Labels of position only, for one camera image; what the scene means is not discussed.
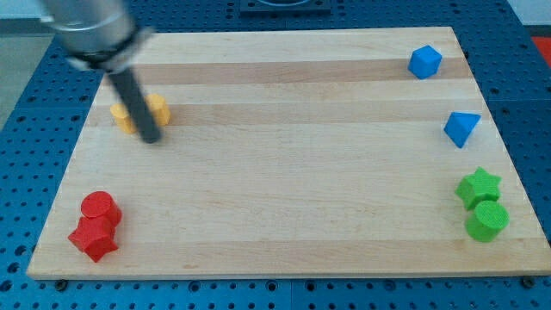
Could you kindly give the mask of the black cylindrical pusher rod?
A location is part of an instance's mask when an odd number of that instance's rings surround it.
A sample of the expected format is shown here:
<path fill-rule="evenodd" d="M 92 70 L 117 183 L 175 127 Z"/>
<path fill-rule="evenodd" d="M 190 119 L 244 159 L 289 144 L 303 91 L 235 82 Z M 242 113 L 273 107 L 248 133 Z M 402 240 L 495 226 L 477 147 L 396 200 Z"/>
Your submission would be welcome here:
<path fill-rule="evenodd" d="M 133 70 L 127 67 L 123 71 L 108 74 L 108 79 L 126 107 L 140 138 L 147 144 L 160 141 L 161 131 L 146 104 Z"/>

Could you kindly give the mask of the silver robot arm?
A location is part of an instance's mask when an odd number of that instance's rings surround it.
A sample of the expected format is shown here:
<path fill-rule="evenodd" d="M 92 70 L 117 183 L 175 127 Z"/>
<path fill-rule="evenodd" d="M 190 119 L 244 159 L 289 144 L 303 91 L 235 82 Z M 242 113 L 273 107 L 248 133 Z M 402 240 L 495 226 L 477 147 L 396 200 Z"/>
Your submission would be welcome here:
<path fill-rule="evenodd" d="M 40 20 L 59 36 L 69 62 L 81 71 L 106 73 L 140 138 L 148 144 L 161 140 L 132 66 L 154 30 L 141 27 L 121 0 L 42 0 L 41 5 Z"/>

